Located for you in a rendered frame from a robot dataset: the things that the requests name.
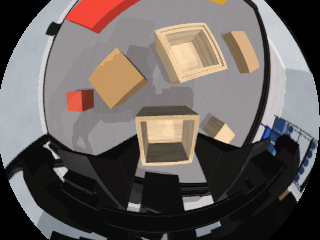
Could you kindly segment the small red block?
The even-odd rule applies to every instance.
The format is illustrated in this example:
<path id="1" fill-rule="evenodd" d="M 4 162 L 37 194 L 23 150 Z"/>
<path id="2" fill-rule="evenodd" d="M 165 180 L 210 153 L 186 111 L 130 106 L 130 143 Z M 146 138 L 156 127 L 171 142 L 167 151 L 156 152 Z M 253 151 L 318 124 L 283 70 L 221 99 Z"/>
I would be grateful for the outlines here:
<path id="1" fill-rule="evenodd" d="M 68 111 L 84 112 L 93 108 L 93 89 L 67 92 Z"/>

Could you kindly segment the flat red board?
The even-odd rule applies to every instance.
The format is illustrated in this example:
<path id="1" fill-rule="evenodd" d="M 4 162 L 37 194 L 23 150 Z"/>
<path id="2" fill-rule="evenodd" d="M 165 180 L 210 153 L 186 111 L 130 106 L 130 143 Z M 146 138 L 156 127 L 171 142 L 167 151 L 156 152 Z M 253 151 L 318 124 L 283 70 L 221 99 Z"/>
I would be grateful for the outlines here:
<path id="1" fill-rule="evenodd" d="M 81 0 L 65 19 L 100 33 L 116 16 L 140 0 Z"/>

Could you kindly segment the yellow block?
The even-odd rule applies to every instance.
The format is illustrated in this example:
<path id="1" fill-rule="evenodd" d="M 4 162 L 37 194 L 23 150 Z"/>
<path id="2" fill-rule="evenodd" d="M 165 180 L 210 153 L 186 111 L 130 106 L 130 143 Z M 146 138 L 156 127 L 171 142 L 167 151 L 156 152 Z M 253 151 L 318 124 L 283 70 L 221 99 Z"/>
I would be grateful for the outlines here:
<path id="1" fill-rule="evenodd" d="M 215 3 L 223 5 L 227 0 L 211 0 L 211 1 L 215 1 Z"/>

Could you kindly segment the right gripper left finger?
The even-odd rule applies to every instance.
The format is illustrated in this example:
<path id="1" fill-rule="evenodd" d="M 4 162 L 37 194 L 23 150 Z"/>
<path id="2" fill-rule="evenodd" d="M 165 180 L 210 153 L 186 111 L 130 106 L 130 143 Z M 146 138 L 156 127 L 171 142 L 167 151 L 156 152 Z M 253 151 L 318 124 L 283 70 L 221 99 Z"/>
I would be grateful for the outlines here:
<path id="1" fill-rule="evenodd" d="M 96 157 L 89 153 L 57 149 L 67 169 L 95 179 L 119 209 L 127 211 L 133 180 L 140 159 L 140 145 L 137 133 L 116 147 Z"/>

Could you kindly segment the tan flat block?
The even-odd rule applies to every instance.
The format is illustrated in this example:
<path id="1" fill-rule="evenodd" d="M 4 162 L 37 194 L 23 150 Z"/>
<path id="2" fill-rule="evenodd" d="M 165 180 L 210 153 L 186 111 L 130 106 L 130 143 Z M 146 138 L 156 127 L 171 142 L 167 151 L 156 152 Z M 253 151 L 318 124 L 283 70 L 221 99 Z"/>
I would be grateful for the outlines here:
<path id="1" fill-rule="evenodd" d="M 252 45 L 249 43 L 244 31 L 228 32 L 227 35 L 223 36 L 223 39 L 229 49 L 231 49 L 240 73 L 251 73 L 255 69 L 260 68 L 256 53 L 253 51 Z"/>

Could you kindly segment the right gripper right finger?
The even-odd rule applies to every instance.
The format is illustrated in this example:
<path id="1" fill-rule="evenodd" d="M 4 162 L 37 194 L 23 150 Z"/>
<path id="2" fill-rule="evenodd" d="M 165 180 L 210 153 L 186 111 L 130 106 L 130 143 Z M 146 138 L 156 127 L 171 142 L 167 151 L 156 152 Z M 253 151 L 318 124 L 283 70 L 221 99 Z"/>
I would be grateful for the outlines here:
<path id="1" fill-rule="evenodd" d="M 195 153 L 207 180 L 213 203 L 227 199 L 227 192 L 239 179 L 248 161 L 268 149 L 271 137 L 235 147 L 197 132 Z"/>

